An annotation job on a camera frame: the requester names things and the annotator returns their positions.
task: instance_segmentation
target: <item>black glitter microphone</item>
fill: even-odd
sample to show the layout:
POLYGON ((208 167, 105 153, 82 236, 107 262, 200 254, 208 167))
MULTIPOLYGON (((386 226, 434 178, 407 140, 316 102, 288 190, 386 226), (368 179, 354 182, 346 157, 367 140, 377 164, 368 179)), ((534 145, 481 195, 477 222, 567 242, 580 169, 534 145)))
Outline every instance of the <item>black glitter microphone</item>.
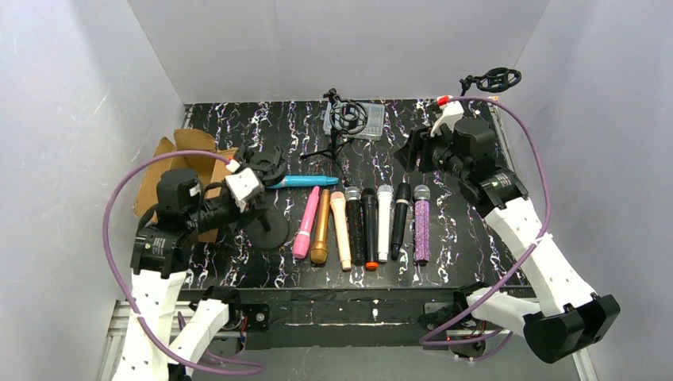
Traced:
POLYGON ((360 201, 360 190, 356 187, 346 188, 346 221, 348 222, 348 241, 351 246, 353 266, 363 266, 362 202, 360 201))
POLYGON ((376 190, 364 188, 362 190, 362 219, 364 221, 364 247, 367 262, 364 268, 367 270, 376 270, 379 266, 379 253, 376 251, 376 190))

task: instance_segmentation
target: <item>cardboard box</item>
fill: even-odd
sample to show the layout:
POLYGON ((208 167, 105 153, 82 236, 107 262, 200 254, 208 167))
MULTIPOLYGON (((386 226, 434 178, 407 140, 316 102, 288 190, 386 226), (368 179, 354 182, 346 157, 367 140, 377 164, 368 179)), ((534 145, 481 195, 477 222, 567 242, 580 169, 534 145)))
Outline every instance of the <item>cardboard box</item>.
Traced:
MULTIPOLYGON (((236 153, 235 148, 226 151, 217 150, 215 139, 208 133, 198 129, 176 129, 173 132, 173 138, 175 139, 175 143, 167 137, 162 137, 154 151, 154 156, 185 149, 215 152, 224 157, 232 157, 236 153)), ((133 212, 136 216, 141 217, 150 207, 157 203, 156 185, 159 183, 161 175, 165 171, 178 168, 194 169, 204 187, 213 182, 223 181, 225 176, 231 175, 224 162, 209 157, 177 156, 156 162, 148 167, 143 182, 140 183, 136 202, 133 204, 133 212)), ((219 188, 212 189, 206 193, 206 198, 217 197, 219 194, 219 188)), ((217 229, 198 235, 199 242, 215 242, 216 239, 217 229)))

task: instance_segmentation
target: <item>microphone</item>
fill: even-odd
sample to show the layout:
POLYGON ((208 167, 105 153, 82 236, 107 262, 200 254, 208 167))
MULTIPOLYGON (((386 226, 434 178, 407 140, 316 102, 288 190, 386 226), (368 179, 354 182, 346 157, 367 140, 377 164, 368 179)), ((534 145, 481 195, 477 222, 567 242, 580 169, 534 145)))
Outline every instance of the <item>microphone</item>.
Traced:
POLYGON ((329 228, 329 189, 320 194, 320 206, 317 212, 316 237, 311 247, 311 261, 323 264, 327 260, 327 229, 329 228))
POLYGON ((376 270, 376 191, 362 190, 362 219, 364 221, 364 247, 367 270, 376 270))
POLYGON ((299 231, 294 239, 292 245, 292 254, 294 258, 303 260, 309 252, 311 243, 311 229, 313 228, 313 220, 315 218, 315 211, 317 208, 317 201, 320 199, 320 187, 314 187, 309 196, 309 201, 306 203, 306 210, 304 210, 304 218, 302 224, 299 226, 299 231))
POLYGON ((334 227, 336 228, 336 244, 339 246, 341 270, 351 269, 351 248, 348 246, 348 227, 346 226, 346 198, 341 192, 332 193, 329 205, 332 207, 334 227))
POLYGON ((404 243, 406 230, 406 211, 409 209, 411 200, 411 186, 408 183, 400 183, 395 191, 395 217, 393 222, 393 236, 390 239, 390 258, 398 260, 399 249, 404 243))
POLYGON ((382 185, 376 192, 379 196, 379 262, 388 261, 390 242, 390 202, 393 201, 393 187, 382 185))
POLYGON ((419 185, 413 190, 414 219, 416 221, 416 251, 413 261, 425 266, 430 261, 430 189, 419 185))
POLYGON ((364 232, 362 231, 362 202, 360 201, 360 190, 356 187, 346 188, 346 217, 353 266, 363 266, 365 249, 364 232))

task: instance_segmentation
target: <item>black marble table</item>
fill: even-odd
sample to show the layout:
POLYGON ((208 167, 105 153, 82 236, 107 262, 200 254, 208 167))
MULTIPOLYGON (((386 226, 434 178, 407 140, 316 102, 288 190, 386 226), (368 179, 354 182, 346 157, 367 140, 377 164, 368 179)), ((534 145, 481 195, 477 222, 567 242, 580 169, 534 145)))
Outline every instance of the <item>black marble table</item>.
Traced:
MULTIPOLYGON (((280 249, 264 252, 250 246, 244 233, 224 233, 215 244, 202 244, 190 262, 185 288, 211 285, 237 288, 354 288, 354 287, 461 287, 477 280, 494 283, 513 263, 509 250, 486 227, 460 196, 458 183, 443 173, 405 173, 393 153, 402 147, 407 132, 417 125, 432 125, 428 100, 384 100, 386 107, 381 140, 356 140, 341 153, 344 170, 354 187, 396 187, 403 179, 415 187, 425 184, 431 191, 430 252, 424 267, 413 264, 413 232, 408 213, 407 234, 397 262, 389 261, 377 271, 354 267, 342 271, 339 265, 333 223, 330 222, 329 257, 322 267, 310 260, 296 260, 291 247, 306 206, 310 188, 268 190, 272 209, 282 211, 290 222, 290 238, 280 249)), ((326 102, 261 102, 198 104, 191 107, 188 127, 212 134, 219 149, 237 147, 250 140, 258 149, 278 144, 288 152, 288 173, 294 175, 339 176, 336 165, 321 156, 299 160, 304 153, 323 149, 329 136, 322 131, 321 114, 326 102)), ((472 104, 477 117, 499 128, 487 105, 472 104)), ((498 146, 500 164, 505 163, 498 146)), ((332 187, 342 191, 341 185, 332 187)), ((510 285, 526 284, 519 273, 510 285)))

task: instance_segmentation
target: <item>black round base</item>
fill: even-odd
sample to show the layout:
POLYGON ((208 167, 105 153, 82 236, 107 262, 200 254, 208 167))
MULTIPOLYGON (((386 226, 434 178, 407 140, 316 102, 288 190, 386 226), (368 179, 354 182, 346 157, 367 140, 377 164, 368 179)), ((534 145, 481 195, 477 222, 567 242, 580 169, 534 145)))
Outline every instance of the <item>black round base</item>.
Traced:
POLYGON ((264 227, 259 219, 251 222, 243 231, 248 236, 252 246, 262 250, 272 250, 279 248, 287 241, 287 235, 290 232, 290 226, 285 216, 275 210, 267 210, 267 220, 271 230, 264 231, 264 227))

